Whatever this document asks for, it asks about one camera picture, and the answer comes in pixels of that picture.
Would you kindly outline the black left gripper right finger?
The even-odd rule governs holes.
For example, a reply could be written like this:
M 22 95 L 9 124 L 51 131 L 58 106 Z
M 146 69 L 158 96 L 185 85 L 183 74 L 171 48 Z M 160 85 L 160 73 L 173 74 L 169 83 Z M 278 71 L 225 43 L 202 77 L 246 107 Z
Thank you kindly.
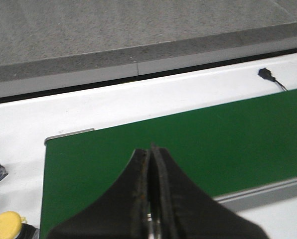
M 201 190 L 166 148 L 151 146 L 149 192 L 163 239 L 266 239 L 257 224 L 238 216 Z

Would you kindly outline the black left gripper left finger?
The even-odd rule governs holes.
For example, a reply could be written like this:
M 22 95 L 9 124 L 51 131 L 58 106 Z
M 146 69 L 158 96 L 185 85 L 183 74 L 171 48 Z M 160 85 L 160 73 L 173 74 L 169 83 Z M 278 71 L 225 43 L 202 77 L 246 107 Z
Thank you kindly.
M 109 189 L 90 206 L 56 225 L 48 239 L 146 239 L 149 152 L 133 151 Z

